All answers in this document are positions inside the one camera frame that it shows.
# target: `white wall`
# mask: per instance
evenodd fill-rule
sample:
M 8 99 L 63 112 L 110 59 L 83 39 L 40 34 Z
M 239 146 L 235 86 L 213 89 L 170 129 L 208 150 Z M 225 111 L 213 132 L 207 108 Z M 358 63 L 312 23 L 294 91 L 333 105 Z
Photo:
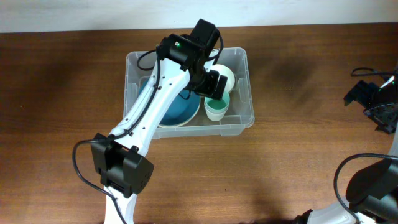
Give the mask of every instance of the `white wall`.
M 0 0 L 0 32 L 397 22 L 398 0 Z

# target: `cup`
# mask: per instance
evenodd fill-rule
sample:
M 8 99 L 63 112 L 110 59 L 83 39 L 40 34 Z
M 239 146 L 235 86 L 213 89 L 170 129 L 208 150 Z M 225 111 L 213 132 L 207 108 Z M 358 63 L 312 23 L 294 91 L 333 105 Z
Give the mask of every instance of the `cup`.
M 229 107 L 229 94 L 224 91 L 220 100 L 205 97 L 205 109 L 207 117 L 212 121 L 219 121 L 223 118 Z

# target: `wooden table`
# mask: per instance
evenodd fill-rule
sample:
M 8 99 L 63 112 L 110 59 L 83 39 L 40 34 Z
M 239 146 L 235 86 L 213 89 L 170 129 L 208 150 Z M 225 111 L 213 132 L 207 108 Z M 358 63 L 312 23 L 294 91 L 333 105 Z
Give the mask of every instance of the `wooden table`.
M 138 223 L 239 223 L 291 219 L 336 201 L 333 175 L 346 157 L 387 153 L 392 136 L 343 97 L 355 67 L 391 71 L 398 24 L 220 29 L 248 53 L 256 122 L 240 136 L 152 142 L 154 175 L 137 200 Z M 101 223 L 105 196 L 72 167 L 72 146 L 122 119 L 125 58 L 170 33 L 108 30 L 0 34 L 0 222 Z M 381 84 L 378 77 L 364 78 Z M 352 175 L 376 160 L 343 169 Z M 84 176 L 99 184 L 88 147 Z

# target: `gray plastic bin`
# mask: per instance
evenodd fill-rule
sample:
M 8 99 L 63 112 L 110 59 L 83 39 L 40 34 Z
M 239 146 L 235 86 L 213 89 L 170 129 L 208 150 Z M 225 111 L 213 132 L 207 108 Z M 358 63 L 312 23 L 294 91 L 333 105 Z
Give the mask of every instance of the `gray plastic bin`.
M 131 52 L 126 58 L 126 84 L 124 87 L 124 116 L 137 100 L 139 89 L 152 71 L 142 71 L 137 67 L 138 58 L 145 52 Z M 148 68 L 154 65 L 155 54 L 145 56 L 140 65 Z M 231 102 L 228 111 L 221 121 L 210 121 L 207 118 L 203 98 L 197 115 L 186 125 L 176 128 L 157 128 L 154 139 L 181 136 L 236 136 L 254 123 L 254 110 L 251 98 L 248 60 L 246 52 L 240 47 L 225 48 L 218 64 L 230 68 L 236 76 L 235 87 L 229 94 Z

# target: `blue bowl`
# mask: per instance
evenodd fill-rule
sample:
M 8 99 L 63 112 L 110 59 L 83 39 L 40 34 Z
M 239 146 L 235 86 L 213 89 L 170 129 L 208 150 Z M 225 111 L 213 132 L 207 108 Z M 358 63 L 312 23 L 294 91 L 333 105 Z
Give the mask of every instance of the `blue bowl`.
M 139 94 L 143 91 L 147 85 L 146 80 L 139 89 Z M 188 90 L 182 90 L 180 94 L 187 98 L 189 96 Z M 159 126 L 171 127 L 171 126 L 182 126 L 189 122 L 198 112 L 200 107 L 200 96 L 192 92 L 191 97 L 187 100 L 183 99 L 180 95 L 177 95 L 170 105 L 166 114 L 160 121 Z

